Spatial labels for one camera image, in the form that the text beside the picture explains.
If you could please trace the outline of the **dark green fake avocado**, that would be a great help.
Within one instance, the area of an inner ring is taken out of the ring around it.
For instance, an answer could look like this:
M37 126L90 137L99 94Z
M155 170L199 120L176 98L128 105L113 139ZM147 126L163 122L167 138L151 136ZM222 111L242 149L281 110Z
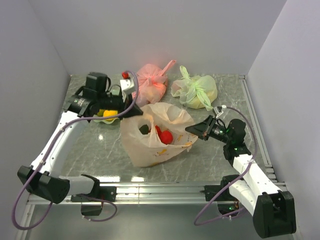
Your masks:
M151 131L151 128L147 124L144 124L139 128L139 131L142 135L148 135Z

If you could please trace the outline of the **orange plastic bag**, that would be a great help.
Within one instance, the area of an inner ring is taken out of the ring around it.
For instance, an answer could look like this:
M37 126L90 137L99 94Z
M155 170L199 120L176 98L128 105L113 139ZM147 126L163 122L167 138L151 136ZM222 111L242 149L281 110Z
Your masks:
M183 151L188 151L198 137L185 131L195 124L185 110L166 102L147 104L142 107L143 115L124 118L120 122L121 142L135 167L151 167L165 162ZM142 135L139 128L150 127L150 133ZM170 131L173 135L171 144L163 144L155 125L161 131Z

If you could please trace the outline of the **red fake fruit top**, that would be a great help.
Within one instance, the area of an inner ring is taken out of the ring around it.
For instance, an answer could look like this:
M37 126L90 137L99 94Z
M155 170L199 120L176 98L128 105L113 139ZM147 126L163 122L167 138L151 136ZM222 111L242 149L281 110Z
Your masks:
M161 142L165 145L170 145L173 142L173 135L170 131L162 131L159 136Z

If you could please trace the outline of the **red fake fruit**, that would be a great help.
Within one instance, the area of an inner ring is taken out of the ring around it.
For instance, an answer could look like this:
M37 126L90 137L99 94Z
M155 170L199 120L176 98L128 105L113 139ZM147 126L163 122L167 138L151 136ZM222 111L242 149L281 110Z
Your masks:
M160 137L161 134L162 134L162 131L161 131L160 127L157 126L157 125L155 125L155 130L156 130L156 132L157 132L157 135Z
M173 135L170 131L162 131L159 136L161 142L165 145L170 145L173 142Z

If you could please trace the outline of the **red fake fruit front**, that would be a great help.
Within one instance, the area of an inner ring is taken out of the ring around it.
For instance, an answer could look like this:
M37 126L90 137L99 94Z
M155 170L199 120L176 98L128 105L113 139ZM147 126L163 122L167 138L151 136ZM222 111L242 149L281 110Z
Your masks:
M155 125L155 130L156 130L156 132L157 132L157 135L160 137L161 134L162 134L162 131L161 131L160 127L157 126L157 125Z

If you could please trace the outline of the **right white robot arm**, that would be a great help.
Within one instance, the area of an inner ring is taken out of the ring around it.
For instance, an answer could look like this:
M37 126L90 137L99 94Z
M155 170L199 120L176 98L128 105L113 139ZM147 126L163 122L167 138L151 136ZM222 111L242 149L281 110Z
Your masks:
M232 119L224 125L220 119L208 116L204 121L186 127L186 131L201 140L214 138L225 145L223 154L238 175L228 176L220 184L220 190L197 214L194 225L200 226L199 218L220 196L237 200L252 215L256 233L270 238L297 231L295 201L289 191L281 190L262 171L245 144L247 119Z

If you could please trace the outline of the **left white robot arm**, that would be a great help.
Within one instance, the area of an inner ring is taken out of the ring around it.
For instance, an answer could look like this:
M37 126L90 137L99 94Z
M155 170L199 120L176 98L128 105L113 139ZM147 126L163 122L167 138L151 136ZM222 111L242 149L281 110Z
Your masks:
M90 175L62 176L64 162L81 132L90 121L98 120L99 110L116 110L113 118L143 115L136 104L139 83L135 73L125 71L119 93L110 92L111 79L104 73L91 72L82 85L65 103L60 121L48 143L30 166L21 166L17 176L23 189L54 204L67 196L84 195L89 201L101 195L100 181Z

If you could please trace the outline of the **yellow fake lemon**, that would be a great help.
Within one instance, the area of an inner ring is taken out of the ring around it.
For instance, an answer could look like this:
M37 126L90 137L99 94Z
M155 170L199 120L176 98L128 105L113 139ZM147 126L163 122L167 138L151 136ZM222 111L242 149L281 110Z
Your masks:
M118 114L117 110L105 110L103 112L103 117L106 118L106 117L116 116L117 114Z

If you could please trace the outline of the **pink tied plastic bag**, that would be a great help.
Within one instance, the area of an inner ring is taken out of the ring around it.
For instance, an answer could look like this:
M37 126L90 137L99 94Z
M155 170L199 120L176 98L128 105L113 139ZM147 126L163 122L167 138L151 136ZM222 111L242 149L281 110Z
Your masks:
M139 107L155 104L162 99L168 86L167 71L175 63L175 60L171 60L164 68L148 63L137 71L139 90L136 104Z

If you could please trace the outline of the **green tied plastic bag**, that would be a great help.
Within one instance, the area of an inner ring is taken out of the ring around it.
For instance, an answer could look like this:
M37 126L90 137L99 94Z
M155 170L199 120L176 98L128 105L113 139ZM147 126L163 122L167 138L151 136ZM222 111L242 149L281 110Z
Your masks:
M211 75L190 76L186 67L179 67L181 78L174 80L170 93L179 98L180 104L191 109L205 108L212 111L213 101L218 97L218 88Z

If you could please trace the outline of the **light green plate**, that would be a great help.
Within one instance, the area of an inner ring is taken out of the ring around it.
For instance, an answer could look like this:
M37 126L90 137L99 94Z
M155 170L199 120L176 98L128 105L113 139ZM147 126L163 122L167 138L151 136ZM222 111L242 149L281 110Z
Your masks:
M105 123L105 124L112 124L114 121L118 120L118 117L113 117L113 118L108 118L108 119L103 119L103 113L106 109L100 109L97 114L95 114L93 117L98 118L94 119L93 121L96 123Z

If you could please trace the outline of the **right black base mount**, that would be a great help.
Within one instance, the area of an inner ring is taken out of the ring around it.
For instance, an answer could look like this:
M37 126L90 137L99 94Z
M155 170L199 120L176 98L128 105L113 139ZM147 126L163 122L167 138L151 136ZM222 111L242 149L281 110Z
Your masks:
M221 189L222 187L220 185L205 185L204 190L201 190L200 192L204 194L205 201L209 202ZM240 209L239 201L230 195L228 189L221 193L215 201L221 215Z

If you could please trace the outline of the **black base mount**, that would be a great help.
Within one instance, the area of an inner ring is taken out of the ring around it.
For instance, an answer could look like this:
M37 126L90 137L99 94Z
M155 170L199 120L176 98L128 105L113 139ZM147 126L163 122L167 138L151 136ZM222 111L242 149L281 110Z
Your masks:
M96 193L77 194L70 197L72 203L81 203L80 212L85 217L98 217L105 204L116 201L116 186L100 186Z
M204 194L205 201L209 202L221 189L222 187L220 185L205 185L204 190L201 190L200 192ZM221 193L215 201L221 215L240 209L239 201L230 195L228 189Z

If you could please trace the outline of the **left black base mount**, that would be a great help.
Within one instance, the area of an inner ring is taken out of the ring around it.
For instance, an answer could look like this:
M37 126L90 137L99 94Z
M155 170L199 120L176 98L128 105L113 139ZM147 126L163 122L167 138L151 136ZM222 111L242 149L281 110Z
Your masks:
M70 197L72 203L81 203L80 212L85 217L98 217L105 204L116 201L116 186L100 186L96 193L77 194Z

